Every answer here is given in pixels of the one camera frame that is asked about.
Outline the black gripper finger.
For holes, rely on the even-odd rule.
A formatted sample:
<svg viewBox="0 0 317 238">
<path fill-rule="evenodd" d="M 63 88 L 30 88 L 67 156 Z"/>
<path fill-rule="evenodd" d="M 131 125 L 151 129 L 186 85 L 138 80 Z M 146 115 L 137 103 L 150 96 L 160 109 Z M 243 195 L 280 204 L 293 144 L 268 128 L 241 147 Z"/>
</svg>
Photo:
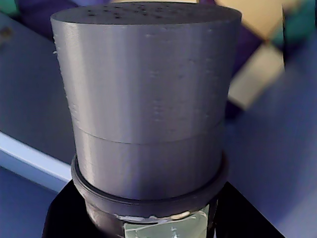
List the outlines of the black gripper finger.
<svg viewBox="0 0 317 238">
<path fill-rule="evenodd" d="M 284 238 L 231 183 L 219 194 L 211 238 Z"/>
<path fill-rule="evenodd" d="M 84 198 L 73 181 L 58 193 L 48 208 L 43 238 L 112 238 L 104 234 L 89 218 Z"/>
</svg>

